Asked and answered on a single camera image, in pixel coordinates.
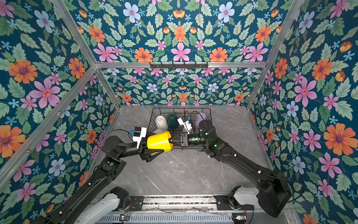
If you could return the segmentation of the white mug red inside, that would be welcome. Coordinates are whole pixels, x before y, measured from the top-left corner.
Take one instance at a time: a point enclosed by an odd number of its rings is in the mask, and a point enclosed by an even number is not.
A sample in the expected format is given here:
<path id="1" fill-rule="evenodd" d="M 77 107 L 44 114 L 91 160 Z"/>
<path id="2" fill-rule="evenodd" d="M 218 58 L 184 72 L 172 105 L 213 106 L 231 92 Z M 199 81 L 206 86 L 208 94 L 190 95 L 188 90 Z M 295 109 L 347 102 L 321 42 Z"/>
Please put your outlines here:
<path id="1" fill-rule="evenodd" d="M 166 130 L 163 129 L 156 129 L 155 131 L 153 131 L 154 134 L 161 134 L 161 133 L 165 133 Z"/>

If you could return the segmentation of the dark green mug white inside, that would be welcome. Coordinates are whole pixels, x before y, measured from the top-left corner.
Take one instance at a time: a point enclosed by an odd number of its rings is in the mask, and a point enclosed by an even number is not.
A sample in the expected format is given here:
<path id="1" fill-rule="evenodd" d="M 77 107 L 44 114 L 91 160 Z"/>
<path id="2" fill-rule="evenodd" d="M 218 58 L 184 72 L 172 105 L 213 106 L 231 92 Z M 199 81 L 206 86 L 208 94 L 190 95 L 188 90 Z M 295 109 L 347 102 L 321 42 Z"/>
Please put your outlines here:
<path id="1" fill-rule="evenodd" d="M 178 117 L 176 116 L 176 114 L 168 114 L 167 124 L 169 129 L 177 129 L 179 127 Z"/>

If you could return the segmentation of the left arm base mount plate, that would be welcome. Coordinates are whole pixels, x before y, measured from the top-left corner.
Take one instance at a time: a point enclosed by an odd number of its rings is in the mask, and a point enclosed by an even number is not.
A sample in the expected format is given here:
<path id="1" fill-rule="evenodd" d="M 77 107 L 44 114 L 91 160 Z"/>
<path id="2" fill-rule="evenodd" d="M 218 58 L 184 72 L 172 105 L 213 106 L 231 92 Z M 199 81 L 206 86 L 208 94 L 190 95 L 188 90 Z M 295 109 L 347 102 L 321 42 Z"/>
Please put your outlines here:
<path id="1" fill-rule="evenodd" d="M 128 212 L 128 211 L 142 211 L 144 205 L 143 196 L 129 196 L 129 202 L 125 208 L 116 208 L 114 211 L 118 212 Z"/>

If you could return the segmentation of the lilac plastic cup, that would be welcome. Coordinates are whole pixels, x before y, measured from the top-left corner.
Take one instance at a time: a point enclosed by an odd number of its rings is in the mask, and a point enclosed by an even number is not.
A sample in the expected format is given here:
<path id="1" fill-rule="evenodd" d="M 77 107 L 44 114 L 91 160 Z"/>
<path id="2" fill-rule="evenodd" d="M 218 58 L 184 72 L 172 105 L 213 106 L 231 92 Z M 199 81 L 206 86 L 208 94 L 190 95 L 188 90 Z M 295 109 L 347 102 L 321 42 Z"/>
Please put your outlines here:
<path id="1" fill-rule="evenodd" d="M 207 117 L 207 116 L 206 116 L 205 113 L 198 113 L 198 114 L 196 115 L 196 120 L 195 120 L 195 124 L 194 124 L 194 126 L 195 126 L 196 129 L 199 127 L 200 122 L 203 121 L 203 120 L 205 120 L 206 117 Z"/>

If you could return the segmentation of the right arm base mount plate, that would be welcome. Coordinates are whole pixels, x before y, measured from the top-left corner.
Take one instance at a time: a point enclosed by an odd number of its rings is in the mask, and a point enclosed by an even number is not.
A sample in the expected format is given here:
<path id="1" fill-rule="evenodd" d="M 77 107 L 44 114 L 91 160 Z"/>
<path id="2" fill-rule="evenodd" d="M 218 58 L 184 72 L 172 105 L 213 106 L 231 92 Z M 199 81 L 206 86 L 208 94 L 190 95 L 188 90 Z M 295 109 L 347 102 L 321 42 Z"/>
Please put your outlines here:
<path id="1" fill-rule="evenodd" d="M 253 205 L 241 205 L 233 197 L 226 195 L 214 195 L 216 200 L 217 210 L 219 211 L 253 211 L 255 207 Z"/>

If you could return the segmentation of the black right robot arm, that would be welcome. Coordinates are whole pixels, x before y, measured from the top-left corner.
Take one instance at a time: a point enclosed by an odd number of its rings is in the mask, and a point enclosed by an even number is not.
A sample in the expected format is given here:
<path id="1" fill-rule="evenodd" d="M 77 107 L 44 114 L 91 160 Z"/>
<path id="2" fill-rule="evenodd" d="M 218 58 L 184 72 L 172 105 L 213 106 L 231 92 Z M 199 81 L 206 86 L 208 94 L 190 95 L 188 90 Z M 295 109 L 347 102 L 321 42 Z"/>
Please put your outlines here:
<path id="1" fill-rule="evenodd" d="M 196 130 L 188 121 L 179 124 L 185 128 L 180 136 L 182 147 L 202 146 L 210 158 L 227 164 L 255 185 L 248 189 L 236 186 L 228 194 L 227 202 L 231 208 L 237 210 L 252 205 L 259 206 L 272 217 L 280 215 L 292 196 L 283 172 L 265 168 L 240 154 L 216 134 L 210 120 L 202 120 Z"/>

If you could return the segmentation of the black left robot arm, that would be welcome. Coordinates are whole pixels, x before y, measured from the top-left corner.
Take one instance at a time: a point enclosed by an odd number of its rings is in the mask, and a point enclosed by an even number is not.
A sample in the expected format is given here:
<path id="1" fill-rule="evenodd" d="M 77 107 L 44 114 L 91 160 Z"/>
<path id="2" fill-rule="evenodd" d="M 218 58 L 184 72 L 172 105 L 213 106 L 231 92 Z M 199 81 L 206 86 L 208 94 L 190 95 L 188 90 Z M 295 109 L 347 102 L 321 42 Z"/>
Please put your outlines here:
<path id="1" fill-rule="evenodd" d="M 99 202 L 89 208 L 95 197 L 114 181 L 126 166 L 122 158 L 139 155 L 150 162 L 161 153 L 171 151 L 173 144 L 168 137 L 158 134 L 133 138 L 132 143 L 124 143 L 117 136 L 106 139 L 102 152 L 105 158 L 96 167 L 92 176 L 80 189 L 56 210 L 45 217 L 39 216 L 35 224 L 94 224 L 115 209 L 126 210 L 130 204 L 129 193 L 115 187 Z"/>

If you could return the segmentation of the yellow mug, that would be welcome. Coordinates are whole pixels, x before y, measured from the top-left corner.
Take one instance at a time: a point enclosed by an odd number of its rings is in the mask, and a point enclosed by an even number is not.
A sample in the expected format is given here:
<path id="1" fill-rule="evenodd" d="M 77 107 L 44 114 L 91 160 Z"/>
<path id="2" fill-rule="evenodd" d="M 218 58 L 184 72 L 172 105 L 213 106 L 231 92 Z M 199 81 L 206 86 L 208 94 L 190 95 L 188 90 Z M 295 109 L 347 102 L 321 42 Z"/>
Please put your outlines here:
<path id="1" fill-rule="evenodd" d="M 164 152 L 171 151 L 173 149 L 173 144 L 170 140 L 171 137 L 169 132 L 151 135 L 147 139 L 147 147 L 148 149 L 164 150 Z"/>

